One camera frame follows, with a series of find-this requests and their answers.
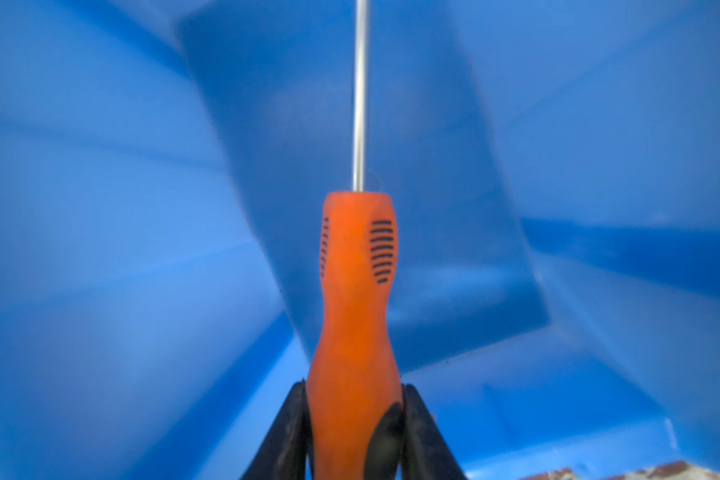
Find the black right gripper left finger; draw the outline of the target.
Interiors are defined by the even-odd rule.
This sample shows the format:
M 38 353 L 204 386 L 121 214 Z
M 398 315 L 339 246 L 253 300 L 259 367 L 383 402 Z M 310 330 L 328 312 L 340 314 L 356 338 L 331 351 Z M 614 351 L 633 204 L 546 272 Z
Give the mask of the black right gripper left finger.
M 306 381 L 295 383 L 288 392 L 243 480 L 304 480 L 311 442 L 311 423 Z

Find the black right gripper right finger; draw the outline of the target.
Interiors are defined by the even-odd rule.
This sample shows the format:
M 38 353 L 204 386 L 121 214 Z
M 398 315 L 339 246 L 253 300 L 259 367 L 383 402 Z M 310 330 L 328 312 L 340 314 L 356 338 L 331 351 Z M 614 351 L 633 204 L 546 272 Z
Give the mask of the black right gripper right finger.
M 374 429 L 365 454 L 365 479 L 464 479 L 420 393 L 402 386 L 403 401 L 393 404 Z

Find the orange handled screwdriver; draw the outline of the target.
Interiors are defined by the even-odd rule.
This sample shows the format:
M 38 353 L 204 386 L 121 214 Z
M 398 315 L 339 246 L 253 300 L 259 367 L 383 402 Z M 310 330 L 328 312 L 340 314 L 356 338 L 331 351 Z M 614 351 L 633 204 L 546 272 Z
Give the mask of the orange handled screwdriver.
M 386 309 L 397 265 L 391 198 L 366 188 L 370 4 L 355 12 L 352 183 L 323 208 L 324 319 L 307 379 L 316 479 L 392 479 L 404 430 Z

